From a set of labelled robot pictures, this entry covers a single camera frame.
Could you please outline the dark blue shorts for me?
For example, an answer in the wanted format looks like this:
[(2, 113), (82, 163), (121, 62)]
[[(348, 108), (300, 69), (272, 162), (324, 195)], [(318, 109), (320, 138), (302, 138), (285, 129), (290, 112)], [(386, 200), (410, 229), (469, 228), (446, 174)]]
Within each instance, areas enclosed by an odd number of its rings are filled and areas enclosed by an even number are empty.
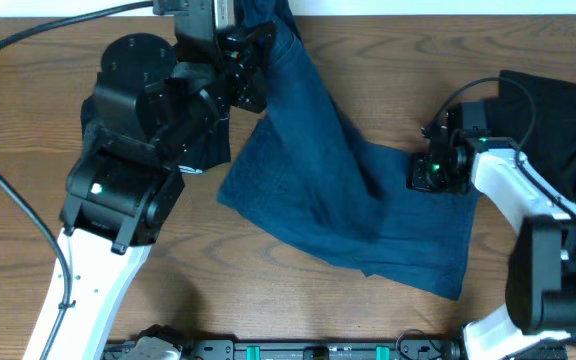
[(368, 142), (337, 107), (285, 1), (242, 0), (243, 25), (277, 30), (264, 78), (267, 113), (218, 201), (332, 265), (455, 300), (478, 197), (406, 186), (408, 153)]

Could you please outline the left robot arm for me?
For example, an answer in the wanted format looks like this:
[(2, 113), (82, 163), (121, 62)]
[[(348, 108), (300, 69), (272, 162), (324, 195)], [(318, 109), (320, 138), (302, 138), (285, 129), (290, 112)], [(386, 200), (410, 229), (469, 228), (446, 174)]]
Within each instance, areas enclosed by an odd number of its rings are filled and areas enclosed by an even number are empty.
[(135, 275), (183, 189), (228, 139), (233, 108), (265, 109), (276, 28), (178, 25), (177, 40), (111, 43), (82, 106), (82, 152), (66, 182), (48, 293), (28, 359), (97, 359)]

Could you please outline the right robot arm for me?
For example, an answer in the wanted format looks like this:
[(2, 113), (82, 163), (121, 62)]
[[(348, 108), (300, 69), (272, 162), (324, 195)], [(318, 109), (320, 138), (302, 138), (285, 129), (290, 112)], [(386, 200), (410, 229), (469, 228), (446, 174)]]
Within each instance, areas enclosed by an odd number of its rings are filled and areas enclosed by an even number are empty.
[(445, 359), (563, 359), (576, 340), (576, 204), (558, 193), (508, 137), (455, 130), (413, 154), (408, 188), (488, 197), (516, 234), (505, 302), (463, 326)]

